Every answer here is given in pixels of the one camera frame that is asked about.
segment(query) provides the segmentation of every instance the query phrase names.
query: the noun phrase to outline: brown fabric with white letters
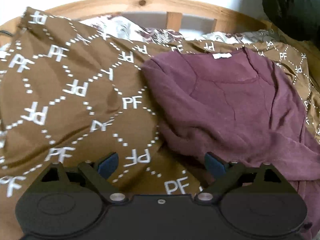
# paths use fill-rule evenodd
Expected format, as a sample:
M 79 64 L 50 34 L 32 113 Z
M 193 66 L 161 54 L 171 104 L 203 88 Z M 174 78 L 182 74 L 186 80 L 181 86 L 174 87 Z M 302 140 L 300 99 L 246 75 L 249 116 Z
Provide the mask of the brown fabric with white letters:
M 76 166 L 117 152 L 119 166 L 108 181 L 122 192 L 199 192 L 201 168 L 162 147 L 156 127 L 161 113 L 140 66 L 153 55 L 175 49 L 225 53 L 240 46 L 211 41 L 168 45 L 126 41 L 28 8 L 0 62 L 1 127 L 7 131 L 0 149 L 2 239 L 22 236 L 14 216 L 15 203 L 53 161 Z M 282 43 L 247 47 L 279 62 L 305 102 L 306 126 L 319 140 L 320 97 L 309 80 L 305 56 Z

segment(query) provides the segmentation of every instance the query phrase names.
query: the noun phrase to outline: maroon sweater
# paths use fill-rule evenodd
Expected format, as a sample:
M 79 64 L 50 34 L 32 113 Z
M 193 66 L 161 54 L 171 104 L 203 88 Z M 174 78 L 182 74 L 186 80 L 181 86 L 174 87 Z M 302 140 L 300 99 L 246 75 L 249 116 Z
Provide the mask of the maroon sweater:
M 320 145 L 303 101 L 281 68 L 247 48 L 230 58 L 159 54 L 142 71 L 164 111 L 160 133 L 175 152 L 204 162 L 213 152 L 250 167 L 272 163 L 298 190 L 320 229 Z

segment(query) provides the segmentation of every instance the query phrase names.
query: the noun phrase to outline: white clothing tag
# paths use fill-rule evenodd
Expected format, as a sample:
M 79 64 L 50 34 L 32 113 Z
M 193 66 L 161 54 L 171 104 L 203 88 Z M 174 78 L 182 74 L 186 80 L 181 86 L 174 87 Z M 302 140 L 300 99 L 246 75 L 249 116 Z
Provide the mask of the white clothing tag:
M 212 56 L 215 59 L 218 59 L 218 58 L 221 58 L 221 57 L 228 58 L 228 57 L 231 57 L 232 55 L 230 53 L 217 53 L 217 54 L 212 54 Z

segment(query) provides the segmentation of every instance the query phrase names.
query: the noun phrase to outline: silver bolt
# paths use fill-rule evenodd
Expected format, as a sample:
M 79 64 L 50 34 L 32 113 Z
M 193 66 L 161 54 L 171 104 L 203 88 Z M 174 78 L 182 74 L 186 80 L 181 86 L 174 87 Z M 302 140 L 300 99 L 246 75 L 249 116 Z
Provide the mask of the silver bolt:
M 210 201 L 213 199 L 213 196 L 210 193 L 202 192 L 198 195 L 198 199 L 201 201 Z
M 164 204 L 165 200 L 164 199 L 158 199 L 158 204 Z
M 110 199 L 112 201 L 123 201 L 125 199 L 125 195 L 122 193 L 113 193 L 110 195 Z

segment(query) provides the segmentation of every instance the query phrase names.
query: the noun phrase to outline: black circular disc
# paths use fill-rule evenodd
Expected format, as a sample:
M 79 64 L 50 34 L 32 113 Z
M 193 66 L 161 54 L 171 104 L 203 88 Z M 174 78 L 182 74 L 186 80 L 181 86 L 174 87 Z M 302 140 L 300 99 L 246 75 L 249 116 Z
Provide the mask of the black circular disc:
M 236 228 L 256 236 L 283 236 L 299 229 L 307 207 L 295 193 L 246 193 L 237 188 L 220 202 L 222 215 Z
M 24 231 L 47 236 L 68 235 L 92 224 L 102 210 L 93 191 L 77 185 L 46 182 L 50 192 L 25 194 L 16 206 L 16 217 Z

